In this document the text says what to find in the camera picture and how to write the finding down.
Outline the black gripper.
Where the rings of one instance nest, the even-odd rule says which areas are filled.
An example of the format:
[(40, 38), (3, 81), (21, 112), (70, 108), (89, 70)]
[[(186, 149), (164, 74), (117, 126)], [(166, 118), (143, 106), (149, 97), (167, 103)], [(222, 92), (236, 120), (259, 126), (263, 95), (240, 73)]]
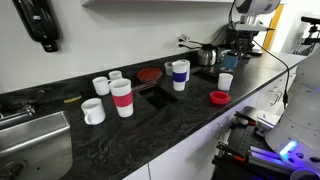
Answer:
[(257, 31), (236, 31), (227, 30), (226, 45), (228, 48), (235, 50), (243, 55), (252, 51), (253, 38), (258, 35)]

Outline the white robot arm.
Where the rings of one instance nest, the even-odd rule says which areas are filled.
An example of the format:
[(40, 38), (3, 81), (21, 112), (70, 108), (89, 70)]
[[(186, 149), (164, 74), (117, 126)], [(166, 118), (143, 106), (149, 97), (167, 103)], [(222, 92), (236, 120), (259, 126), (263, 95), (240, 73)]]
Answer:
[(229, 28), (237, 33), (232, 49), (238, 54), (245, 54), (252, 46), (253, 34), (259, 31), (267, 31), (258, 20), (261, 14), (270, 14), (280, 5), (280, 0), (234, 0), (232, 8), (241, 14), (240, 20), (232, 20), (231, 8), (228, 16)]

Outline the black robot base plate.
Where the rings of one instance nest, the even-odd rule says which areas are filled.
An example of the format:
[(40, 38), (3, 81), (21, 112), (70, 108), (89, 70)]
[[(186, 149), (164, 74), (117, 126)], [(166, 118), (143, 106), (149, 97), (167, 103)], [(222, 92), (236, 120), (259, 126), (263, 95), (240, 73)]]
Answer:
[(274, 125), (280, 117), (269, 112), (246, 106), (241, 112), (257, 124), (250, 126), (247, 120), (236, 117), (229, 126), (228, 139), (223, 143), (246, 156), (244, 163), (239, 163), (224, 154), (221, 159), (214, 156), (215, 165), (211, 180), (289, 180), (294, 167), (283, 163), (278, 155), (267, 145), (264, 134), (269, 125)]

